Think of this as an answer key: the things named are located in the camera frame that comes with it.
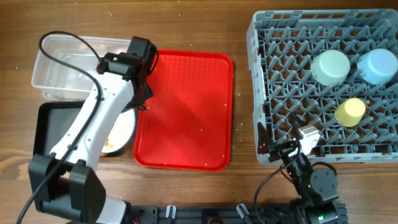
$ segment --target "light blue cup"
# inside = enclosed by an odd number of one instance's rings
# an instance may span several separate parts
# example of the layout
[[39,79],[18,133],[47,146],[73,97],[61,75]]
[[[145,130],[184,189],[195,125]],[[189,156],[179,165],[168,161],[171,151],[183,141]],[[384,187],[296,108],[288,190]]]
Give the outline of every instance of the light blue cup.
[[389,82],[398,71],[397,57],[386,49],[372,50],[362,55],[357,63],[362,78],[370,84]]

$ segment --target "tabletop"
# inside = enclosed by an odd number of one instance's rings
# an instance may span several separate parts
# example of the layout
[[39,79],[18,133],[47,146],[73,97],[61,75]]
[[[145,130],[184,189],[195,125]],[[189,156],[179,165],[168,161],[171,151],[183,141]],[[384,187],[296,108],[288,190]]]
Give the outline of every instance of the tabletop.
[[[148,169],[132,156],[100,160],[97,175],[107,195],[133,205],[252,204],[258,185],[275,167],[256,160],[253,92],[246,31],[260,10],[398,9],[397,1],[315,0],[2,0],[0,3],[0,223],[14,223],[31,195],[32,157],[41,90],[30,84],[38,41],[51,30],[77,35],[150,39],[160,49],[222,52],[235,64],[231,160],[221,172]],[[398,223],[398,164],[335,164],[340,201],[350,223]],[[285,203],[297,193],[281,175],[263,189],[260,202]],[[34,207],[24,223],[66,223]]]

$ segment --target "crate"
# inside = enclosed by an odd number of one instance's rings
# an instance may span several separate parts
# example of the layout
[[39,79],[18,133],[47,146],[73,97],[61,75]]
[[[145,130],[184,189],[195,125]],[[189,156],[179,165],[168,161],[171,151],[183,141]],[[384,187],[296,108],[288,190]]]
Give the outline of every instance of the crate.
[[[258,11],[246,33],[249,70],[254,92],[254,135],[259,154],[257,124],[276,143],[290,141],[296,113],[317,127],[321,140],[308,158],[312,162],[398,162],[397,77],[385,85],[370,85],[356,69],[359,57],[373,49],[398,55],[398,12],[392,9]],[[312,78],[311,61],[326,50],[339,50],[351,70],[339,86],[323,86]],[[334,110],[348,98],[366,104],[361,122],[342,127]]]

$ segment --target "red tray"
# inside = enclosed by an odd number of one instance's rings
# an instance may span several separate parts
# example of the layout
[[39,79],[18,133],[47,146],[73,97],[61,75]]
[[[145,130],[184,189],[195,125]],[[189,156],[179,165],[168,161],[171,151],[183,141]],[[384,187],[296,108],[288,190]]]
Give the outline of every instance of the red tray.
[[145,167],[220,171],[229,162],[233,62],[225,54],[160,50],[139,113],[134,158]]

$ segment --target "wooden surface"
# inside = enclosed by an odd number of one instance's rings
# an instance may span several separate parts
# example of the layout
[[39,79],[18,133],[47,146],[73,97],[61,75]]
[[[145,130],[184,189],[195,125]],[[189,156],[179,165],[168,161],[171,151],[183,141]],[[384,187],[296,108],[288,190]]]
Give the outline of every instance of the wooden surface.
[[[146,37],[161,49],[228,54],[234,74],[231,162],[222,172],[147,169],[132,145],[122,157],[102,159],[97,175],[107,194],[134,205],[252,203],[275,167],[256,160],[253,95],[246,31],[259,10],[394,8],[397,1],[13,1],[0,3],[0,223],[15,222],[31,194],[27,174],[42,92],[30,84],[40,36],[51,30],[130,39]],[[398,164],[336,164],[340,199],[350,223],[398,223]],[[297,197],[281,175],[262,191],[262,202]],[[31,207],[24,223],[65,223]]]

